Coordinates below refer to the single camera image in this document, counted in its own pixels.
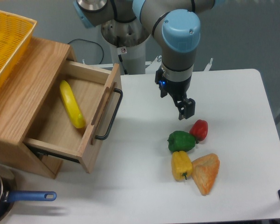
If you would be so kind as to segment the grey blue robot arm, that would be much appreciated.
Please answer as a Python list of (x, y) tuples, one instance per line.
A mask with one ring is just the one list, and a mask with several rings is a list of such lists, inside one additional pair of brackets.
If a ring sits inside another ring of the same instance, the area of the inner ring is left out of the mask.
[(187, 97), (200, 42), (198, 14), (221, 4), (219, 0), (76, 0), (74, 8), (87, 28), (101, 27), (112, 60), (125, 74), (133, 67), (144, 71), (140, 53), (149, 37), (161, 47), (161, 65), (155, 83), (161, 97), (170, 95), (180, 119), (195, 113), (195, 101)]

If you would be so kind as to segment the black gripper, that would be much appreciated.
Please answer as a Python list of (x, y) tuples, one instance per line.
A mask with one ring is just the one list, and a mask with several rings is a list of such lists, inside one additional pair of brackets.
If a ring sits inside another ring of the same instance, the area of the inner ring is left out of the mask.
[(155, 83), (159, 86), (161, 98), (170, 95), (179, 111), (179, 120), (190, 118), (195, 114), (196, 102), (187, 98), (187, 90), (190, 86), (191, 77), (184, 81), (174, 82), (167, 79), (165, 72), (159, 68), (155, 74)]

